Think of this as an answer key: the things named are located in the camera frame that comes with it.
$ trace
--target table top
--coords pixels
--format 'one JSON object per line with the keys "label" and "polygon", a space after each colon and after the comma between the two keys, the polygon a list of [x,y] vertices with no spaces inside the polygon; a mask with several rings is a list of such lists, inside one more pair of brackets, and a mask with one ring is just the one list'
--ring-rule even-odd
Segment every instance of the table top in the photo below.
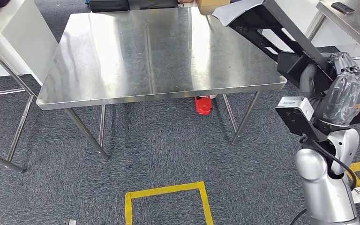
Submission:
{"label": "table top", "polygon": [[332,3],[338,1],[322,0],[318,3],[317,8],[360,44],[360,0],[340,0],[340,2],[355,10],[355,12],[347,15],[331,7]]}
{"label": "table top", "polygon": [[44,110],[283,88],[275,62],[197,7],[72,14]]}

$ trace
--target table edge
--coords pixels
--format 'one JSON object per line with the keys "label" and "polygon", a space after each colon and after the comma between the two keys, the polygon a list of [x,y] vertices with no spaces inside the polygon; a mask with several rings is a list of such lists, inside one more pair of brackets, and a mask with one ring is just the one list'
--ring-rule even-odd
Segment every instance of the table edge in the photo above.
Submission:
{"label": "table edge", "polygon": [[206,96],[206,95],[232,94],[232,93],[250,92],[250,91],[258,91],[258,90],[260,91],[280,90],[287,83],[287,79],[283,76],[279,76],[279,79],[281,80],[281,82],[279,83],[259,84],[253,86],[218,88],[211,90],[181,91],[181,92],[171,92],[171,93],[161,93],[161,94],[149,94],[149,95],[139,95],[139,96],[127,96],[127,97],[118,97],[118,98],[93,99],[93,100],[47,103],[47,104],[43,103],[38,96],[36,103],[42,110],[53,110],[53,109],[76,108],[76,107],[86,107],[86,106],[95,106],[95,105],[145,102],[145,101],[155,101],[155,100],[164,100],[164,99],[173,99],[173,98],[188,98],[188,97]]}

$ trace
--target gray carpet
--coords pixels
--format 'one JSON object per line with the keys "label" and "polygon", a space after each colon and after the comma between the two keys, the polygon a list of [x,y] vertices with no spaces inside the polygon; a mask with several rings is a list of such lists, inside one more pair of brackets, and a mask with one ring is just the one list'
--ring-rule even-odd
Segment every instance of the gray carpet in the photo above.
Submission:
{"label": "gray carpet", "polygon": [[[60,39],[71,13],[86,12],[81,0],[36,0]],[[37,88],[29,75],[23,79]],[[0,78],[0,90],[16,87]],[[263,94],[236,146],[223,98],[210,115],[195,113],[192,98],[110,105],[106,111],[104,161],[62,110],[33,105],[20,138],[16,174],[0,166],[0,225],[124,224],[128,191],[204,181],[214,224],[289,224],[304,208],[293,162],[299,137],[289,134],[274,110],[287,84]],[[252,93],[231,94],[239,122]],[[0,156],[5,157],[27,95],[0,96]],[[75,109],[97,136],[100,107]],[[354,126],[360,133],[360,125]],[[360,149],[354,161],[360,161]],[[205,224],[197,191],[132,200],[135,225]],[[357,205],[360,216],[360,204]],[[308,224],[302,216],[297,224]]]}

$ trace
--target red object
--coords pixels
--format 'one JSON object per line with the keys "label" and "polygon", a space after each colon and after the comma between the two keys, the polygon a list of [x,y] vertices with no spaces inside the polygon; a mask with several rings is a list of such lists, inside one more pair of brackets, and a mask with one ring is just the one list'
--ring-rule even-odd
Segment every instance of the red object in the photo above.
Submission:
{"label": "red object", "polygon": [[212,109],[212,103],[209,96],[194,97],[196,112],[201,115],[208,115]]}

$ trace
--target table leg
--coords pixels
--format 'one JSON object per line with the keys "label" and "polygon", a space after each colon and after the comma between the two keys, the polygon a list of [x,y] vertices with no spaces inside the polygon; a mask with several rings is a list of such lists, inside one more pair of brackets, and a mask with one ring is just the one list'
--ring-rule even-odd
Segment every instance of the table leg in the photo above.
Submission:
{"label": "table leg", "polygon": [[6,160],[4,160],[2,158],[0,158],[0,164],[5,166],[6,168],[10,168],[10,169],[18,172],[18,173],[24,173],[25,172],[25,169],[15,165],[15,164],[13,164],[11,162],[8,162],[8,161],[6,161]]}
{"label": "table leg", "polygon": [[32,100],[34,99],[33,95],[28,97],[27,104],[25,105],[24,112],[22,113],[20,123],[17,127],[15,137],[13,138],[12,144],[9,149],[9,153],[7,155],[6,161],[11,162],[13,159],[13,155],[15,153],[15,149],[17,146],[18,139],[20,138],[21,131],[23,130],[25,120],[27,119],[28,111],[30,111]]}
{"label": "table leg", "polygon": [[237,132],[237,122],[235,121],[233,111],[231,110],[230,103],[228,102],[227,95],[223,94],[225,107],[227,108],[228,115],[230,116],[232,127],[234,128],[234,131]]}
{"label": "table leg", "polygon": [[104,123],[105,123],[105,105],[102,105],[101,117],[100,117],[100,131],[98,133],[98,144],[100,145],[100,147],[103,147]]}
{"label": "table leg", "polygon": [[107,154],[103,150],[103,148],[98,144],[98,142],[94,139],[92,133],[87,129],[87,127],[83,124],[82,120],[78,117],[75,111],[72,108],[64,109],[68,116],[72,119],[72,121],[78,126],[81,132],[86,136],[88,141],[93,145],[93,147],[97,150],[97,152],[104,158],[108,159]]}
{"label": "table leg", "polygon": [[243,132],[243,130],[246,127],[246,122],[250,119],[252,116],[252,111],[254,110],[257,102],[259,101],[259,98],[262,95],[262,91],[256,91],[255,96],[253,96],[252,102],[247,107],[245,116],[242,119],[242,122],[240,124],[240,127],[238,128],[237,132],[235,133],[234,138],[232,139],[232,144],[236,144],[238,142],[238,138],[240,137],[240,134]]}

